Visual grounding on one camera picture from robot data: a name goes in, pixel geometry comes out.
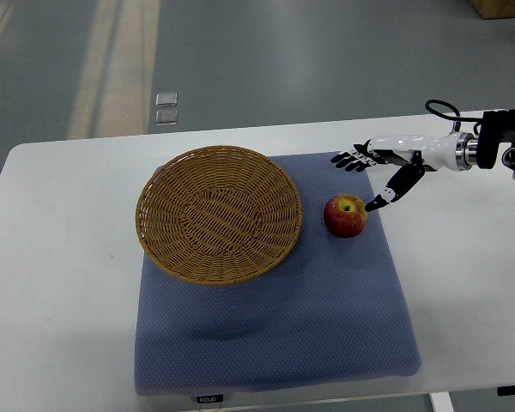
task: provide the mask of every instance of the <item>cardboard box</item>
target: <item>cardboard box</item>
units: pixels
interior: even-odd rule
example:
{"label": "cardboard box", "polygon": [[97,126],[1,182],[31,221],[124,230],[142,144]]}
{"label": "cardboard box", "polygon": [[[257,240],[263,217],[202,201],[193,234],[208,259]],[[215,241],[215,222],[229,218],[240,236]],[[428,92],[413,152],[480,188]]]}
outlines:
{"label": "cardboard box", "polygon": [[515,17],[515,0],[471,0],[483,19]]}

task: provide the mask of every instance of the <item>white table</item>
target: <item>white table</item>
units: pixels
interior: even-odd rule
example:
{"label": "white table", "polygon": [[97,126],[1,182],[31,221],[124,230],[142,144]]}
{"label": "white table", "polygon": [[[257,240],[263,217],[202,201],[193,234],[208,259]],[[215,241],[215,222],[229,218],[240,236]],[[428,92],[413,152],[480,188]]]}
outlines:
{"label": "white table", "polygon": [[[468,113],[480,115],[479,112]],[[0,410],[195,409],[139,398],[133,349],[142,263],[136,201],[175,155],[232,144],[265,155],[373,136],[443,136],[434,116],[126,136],[14,148],[0,177]],[[395,167],[375,167],[374,191]],[[515,385],[515,182],[501,164],[441,170],[379,211],[423,364],[408,378],[237,393],[223,408]]]}

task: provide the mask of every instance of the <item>black cable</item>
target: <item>black cable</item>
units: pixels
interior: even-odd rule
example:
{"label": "black cable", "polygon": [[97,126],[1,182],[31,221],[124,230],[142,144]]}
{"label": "black cable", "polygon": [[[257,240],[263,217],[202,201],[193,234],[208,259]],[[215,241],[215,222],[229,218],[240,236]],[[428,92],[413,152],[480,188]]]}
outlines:
{"label": "black cable", "polygon": [[[444,107],[448,107],[450,110],[456,114],[456,116],[449,116],[447,114],[441,113],[431,107],[431,105],[441,105]],[[443,101],[443,100],[437,100],[437,99],[431,99],[426,101],[426,109],[428,112],[434,114],[435,116],[439,116],[440,118],[443,118],[445,120],[451,120],[452,122],[476,122],[478,124],[481,123],[481,118],[463,118],[460,116],[460,111],[450,103]]]}

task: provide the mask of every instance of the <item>mat label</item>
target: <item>mat label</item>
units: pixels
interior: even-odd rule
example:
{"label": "mat label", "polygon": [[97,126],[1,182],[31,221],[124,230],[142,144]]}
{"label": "mat label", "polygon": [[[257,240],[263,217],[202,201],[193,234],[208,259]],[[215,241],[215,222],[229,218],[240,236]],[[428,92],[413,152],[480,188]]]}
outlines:
{"label": "mat label", "polygon": [[206,397],[197,397],[197,403],[220,403],[223,402],[223,395],[207,395]]}

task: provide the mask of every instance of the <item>basket rim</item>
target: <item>basket rim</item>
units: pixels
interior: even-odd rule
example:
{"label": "basket rim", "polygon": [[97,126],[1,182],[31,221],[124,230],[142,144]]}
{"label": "basket rim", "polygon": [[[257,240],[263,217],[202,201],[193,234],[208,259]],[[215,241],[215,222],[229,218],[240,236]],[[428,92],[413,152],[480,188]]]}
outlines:
{"label": "basket rim", "polygon": [[[265,266],[263,266],[262,268],[260,268],[258,270],[254,270],[254,271],[246,274],[245,276],[234,277],[233,279],[228,279],[226,281],[211,281],[211,280],[210,281],[203,281],[203,280],[191,279],[189,276],[184,276],[184,275],[175,273],[175,271],[173,271],[171,268],[168,268],[166,266],[166,264],[163,263],[161,261],[161,259],[159,259],[156,256],[155,251],[153,250],[153,248],[151,246],[149,246],[149,244],[147,242],[147,237],[145,236],[145,234],[143,233],[143,230],[142,230],[142,220],[140,218],[140,210],[141,210],[142,202],[145,199],[146,194],[148,193],[148,190],[149,190],[150,186],[155,184],[156,181],[157,181],[157,178],[164,171],[166,171],[171,165],[179,163],[180,161],[183,161],[183,159],[188,158],[190,155],[193,155],[195,153],[204,152],[204,151],[213,152],[213,151],[230,151],[230,150],[233,151],[233,152],[237,151],[239,153],[242,152],[242,153],[246,153],[248,155],[256,156],[257,158],[259,158],[260,161],[266,162],[269,165],[269,167],[274,167],[277,170],[277,172],[279,172],[283,176],[283,178],[285,178],[285,180],[288,183],[288,186],[290,187],[290,190],[291,190],[291,192],[292,192],[292,194],[294,196],[294,200],[295,200],[295,203],[296,203],[296,214],[297,214],[297,217],[296,217],[296,220],[295,220],[295,230],[291,234],[291,240],[290,240],[289,244],[284,248],[284,250],[282,251],[280,256],[278,256],[275,260],[269,262],[268,264],[266,264]],[[189,283],[193,283],[193,284],[197,284],[197,285],[201,285],[201,286],[228,286],[228,285],[234,285],[234,284],[237,284],[237,283],[242,283],[242,282],[250,281],[251,279],[260,277],[264,273],[269,272],[270,270],[274,269],[294,249],[294,247],[295,247],[295,245],[296,245],[296,243],[298,241],[298,238],[300,237],[302,223],[303,223],[303,206],[302,206],[302,202],[301,202],[300,192],[298,191],[297,186],[293,182],[292,178],[288,175],[286,170],[284,170],[283,167],[281,167],[278,163],[276,163],[270,157],[268,157],[268,156],[266,156],[264,154],[261,154],[261,153],[255,151],[255,150],[250,149],[250,148],[244,148],[244,147],[234,146],[234,145],[211,145],[211,146],[204,146],[204,147],[201,147],[201,148],[194,148],[194,149],[191,149],[191,150],[187,150],[184,153],[175,156],[173,159],[168,161],[166,164],[164,164],[163,166],[161,166],[158,169],[156,169],[156,171],[153,173],[153,176],[148,180],[147,184],[142,189],[141,195],[139,196],[139,199],[137,200],[137,205],[136,205],[136,232],[137,232],[137,238],[139,238],[139,243],[141,244],[141,246],[142,246],[143,250],[145,251],[145,253],[153,261],[153,263],[156,266],[158,266],[161,270],[165,271],[170,276],[174,276],[174,277],[176,277],[176,278],[178,278],[178,279],[180,279],[180,280],[182,280],[184,282],[189,282]]]}

